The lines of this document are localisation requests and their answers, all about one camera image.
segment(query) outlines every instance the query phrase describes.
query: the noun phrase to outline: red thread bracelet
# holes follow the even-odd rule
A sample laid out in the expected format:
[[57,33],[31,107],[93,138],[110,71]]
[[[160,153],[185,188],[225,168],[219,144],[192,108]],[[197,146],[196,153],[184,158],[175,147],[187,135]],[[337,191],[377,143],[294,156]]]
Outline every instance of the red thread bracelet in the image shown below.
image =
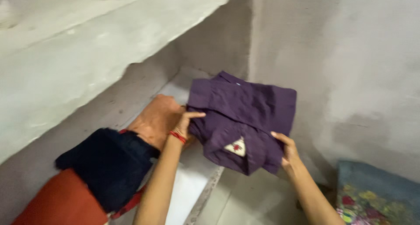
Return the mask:
[[179,135],[178,133],[174,132],[174,131],[170,131],[169,134],[171,134],[172,136],[175,136],[176,138],[178,138],[183,144],[185,144],[186,139],[185,137]]

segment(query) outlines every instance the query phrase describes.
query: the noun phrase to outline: clothing tag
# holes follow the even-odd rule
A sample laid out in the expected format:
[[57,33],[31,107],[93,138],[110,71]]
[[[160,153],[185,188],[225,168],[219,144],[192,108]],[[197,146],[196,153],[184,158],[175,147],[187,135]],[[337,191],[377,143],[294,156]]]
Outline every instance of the clothing tag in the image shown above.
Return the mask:
[[227,146],[225,146],[225,149],[235,153],[241,157],[245,156],[245,142],[244,142],[244,138],[241,136],[241,138],[235,142],[233,142],[232,144],[228,144]]

